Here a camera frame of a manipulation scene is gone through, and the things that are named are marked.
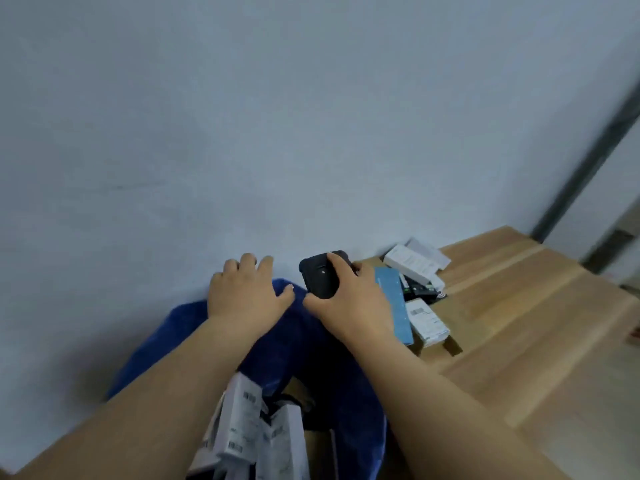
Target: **blue fabric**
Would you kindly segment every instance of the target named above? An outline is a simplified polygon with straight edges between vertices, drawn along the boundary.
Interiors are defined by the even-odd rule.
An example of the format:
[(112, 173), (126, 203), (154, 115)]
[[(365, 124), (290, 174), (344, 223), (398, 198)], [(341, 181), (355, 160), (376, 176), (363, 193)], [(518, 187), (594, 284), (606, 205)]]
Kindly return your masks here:
[[(274, 280), (276, 294), (289, 282)], [(309, 389), (323, 423), (334, 430), (341, 478), (374, 480), (382, 464), (387, 419), (371, 384), (348, 350), (296, 299), (251, 349), (238, 371), (260, 384), (263, 395), (280, 393), (293, 376)], [(174, 308), (134, 352), (108, 393), (113, 397), (171, 352), (207, 318), (207, 302)]]

